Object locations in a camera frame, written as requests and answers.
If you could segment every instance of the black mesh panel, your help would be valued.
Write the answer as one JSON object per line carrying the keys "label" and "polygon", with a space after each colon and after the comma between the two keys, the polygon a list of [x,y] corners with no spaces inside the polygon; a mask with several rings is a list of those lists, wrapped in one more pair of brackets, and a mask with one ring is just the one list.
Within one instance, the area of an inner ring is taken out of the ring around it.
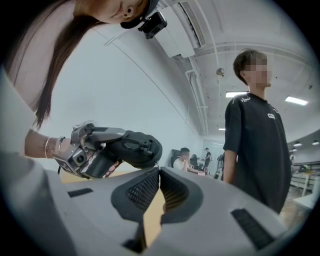
{"label": "black mesh panel", "polygon": [[187,199],[189,189],[181,181],[164,171],[160,173],[160,177],[160,188],[165,199],[165,210],[169,212]]}
{"label": "black mesh panel", "polygon": [[129,188],[126,192],[126,196],[136,207],[143,211],[146,211],[152,200],[154,199],[158,189],[159,174],[158,172],[155,172],[138,184]]}

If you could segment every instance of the seated person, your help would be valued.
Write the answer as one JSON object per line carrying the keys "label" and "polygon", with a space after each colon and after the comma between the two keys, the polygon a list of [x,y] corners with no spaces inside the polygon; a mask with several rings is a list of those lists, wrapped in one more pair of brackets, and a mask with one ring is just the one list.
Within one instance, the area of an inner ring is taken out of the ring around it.
{"label": "seated person", "polygon": [[198,170],[195,170],[189,166],[189,160],[190,150],[186,147],[183,147],[180,149],[180,157],[173,162],[173,168],[185,172],[198,173]]}

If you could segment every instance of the robotic hand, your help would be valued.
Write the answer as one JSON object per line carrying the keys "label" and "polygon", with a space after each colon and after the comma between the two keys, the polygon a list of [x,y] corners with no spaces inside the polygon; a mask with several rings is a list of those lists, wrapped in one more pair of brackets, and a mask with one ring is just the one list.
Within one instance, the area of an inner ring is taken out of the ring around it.
{"label": "robotic hand", "polygon": [[99,179],[116,161],[135,168],[153,167],[161,158],[162,146],[153,136],[121,128],[95,127],[86,121],[73,127],[71,144],[53,158],[66,172]]}

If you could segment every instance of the air conditioning vent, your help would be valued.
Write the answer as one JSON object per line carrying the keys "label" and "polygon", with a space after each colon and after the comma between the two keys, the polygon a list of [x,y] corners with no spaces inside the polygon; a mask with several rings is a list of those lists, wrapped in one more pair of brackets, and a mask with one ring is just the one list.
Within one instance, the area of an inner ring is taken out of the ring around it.
{"label": "air conditioning vent", "polygon": [[206,40],[205,40],[205,36],[202,33],[200,24],[196,18],[195,13],[192,11],[192,8],[190,7],[189,3],[187,2],[182,2],[179,3],[180,7],[183,9],[184,13],[186,14],[186,16],[188,17],[191,25],[192,25],[192,29],[195,33],[196,38],[198,39],[199,43],[200,43],[200,47],[203,47],[206,45]]}

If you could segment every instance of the wrist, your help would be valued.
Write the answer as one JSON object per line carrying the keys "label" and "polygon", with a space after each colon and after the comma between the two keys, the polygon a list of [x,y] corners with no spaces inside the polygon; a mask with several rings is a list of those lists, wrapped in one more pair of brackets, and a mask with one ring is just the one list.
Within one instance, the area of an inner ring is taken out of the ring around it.
{"label": "wrist", "polygon": [[65,152],[71,144],[71,139],[70,138],[65,138],[60,145],[60,154]]}
{"label": "wrist", "polygon": [[53,154],[55,152],[56,143],[57,143],[57,138],[48,138],[48,141],[46,142],[46,145],[44,146],[44,150],[45,150],[44,155],[48,159],[54,158]]}

